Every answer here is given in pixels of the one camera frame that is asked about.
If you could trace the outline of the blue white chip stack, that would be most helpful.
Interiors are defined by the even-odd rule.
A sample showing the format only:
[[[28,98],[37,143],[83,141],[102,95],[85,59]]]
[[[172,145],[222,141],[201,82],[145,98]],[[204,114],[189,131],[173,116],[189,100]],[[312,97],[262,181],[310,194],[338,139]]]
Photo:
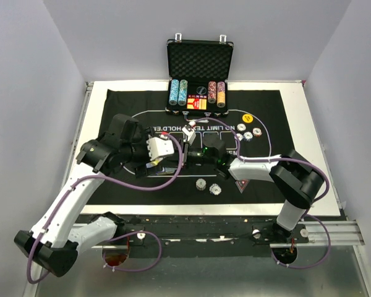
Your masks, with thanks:
[[[214,195],[214,196],[220,195],[221,192],[222,192],[222,189],[218,184],[214,183],[209,187],[209,193]]]

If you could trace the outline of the triangular dealer button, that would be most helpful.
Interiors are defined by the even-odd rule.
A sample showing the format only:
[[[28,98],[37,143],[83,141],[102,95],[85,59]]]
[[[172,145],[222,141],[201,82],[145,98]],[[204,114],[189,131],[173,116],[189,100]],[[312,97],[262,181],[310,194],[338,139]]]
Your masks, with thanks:
[[[237,180],[235,182],[240,193],[243,193],[249,183],[248,179]]]

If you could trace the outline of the yellow round blind button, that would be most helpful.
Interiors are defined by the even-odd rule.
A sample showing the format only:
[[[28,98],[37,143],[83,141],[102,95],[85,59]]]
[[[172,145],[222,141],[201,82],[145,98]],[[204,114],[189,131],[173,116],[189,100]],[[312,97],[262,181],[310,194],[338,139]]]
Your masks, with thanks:
[[[253,122],[254,117],[251,114],[243,114],[242,115],[242,120],[243,120],[243,122],[249,124],[249,123]]]

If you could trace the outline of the red white chip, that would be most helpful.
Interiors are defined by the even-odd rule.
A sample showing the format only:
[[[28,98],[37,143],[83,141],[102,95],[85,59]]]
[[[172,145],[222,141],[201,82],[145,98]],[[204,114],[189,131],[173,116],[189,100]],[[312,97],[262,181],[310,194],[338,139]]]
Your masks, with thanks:
[[[262,135],[262,130],[260,128],[253,128],[252,130],[252,134],[255,136],[255,137],[260,137]]]

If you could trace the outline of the grey white chip stack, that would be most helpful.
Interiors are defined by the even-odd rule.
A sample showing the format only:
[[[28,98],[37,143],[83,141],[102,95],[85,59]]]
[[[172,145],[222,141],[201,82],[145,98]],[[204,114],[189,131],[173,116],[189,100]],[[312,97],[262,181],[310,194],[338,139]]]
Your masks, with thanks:
[[[207,182],[203,179],[203,178],[199,178],[198,180],[196,180],[195,182],[195,187],[196,189],[198,189],[199,191],[203,191],[206,189],[206,186],[207,186]]]

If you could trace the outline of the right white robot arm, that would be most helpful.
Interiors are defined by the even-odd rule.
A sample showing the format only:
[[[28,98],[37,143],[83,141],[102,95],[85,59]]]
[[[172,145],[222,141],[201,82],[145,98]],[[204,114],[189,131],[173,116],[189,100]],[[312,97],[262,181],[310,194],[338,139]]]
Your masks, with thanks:
[[[272,227],[275,240],[284,243],[294,236],[294,229],[313,203],[330,188],[326,174],[295,150],[265,158],[234,156],[227,152],[223,140],[215,134],[202,139],[202,148],[181,141],[185,167],[209,165],[224,179],[257,180],[274,183],[285,198]]]

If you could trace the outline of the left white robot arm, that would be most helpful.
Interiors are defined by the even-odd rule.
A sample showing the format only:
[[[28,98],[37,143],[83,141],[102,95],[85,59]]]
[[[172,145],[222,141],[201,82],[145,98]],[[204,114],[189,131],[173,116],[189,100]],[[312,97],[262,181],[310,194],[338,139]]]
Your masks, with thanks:
[[[91,223],[72,227],[95,191],[105,181],[121,184],[110,174],[121,165],[150,161],[150,131],[140,122],[117,114],[106,131],[81,146],[76,164],[57,198],[30,230],[20,230],[15,245],[27,257],[27,278],[32,277],[32,264],[61,277],[75,264],[78,256],[98,243],[119,244],[126,236],[125,222],[106,212]]]

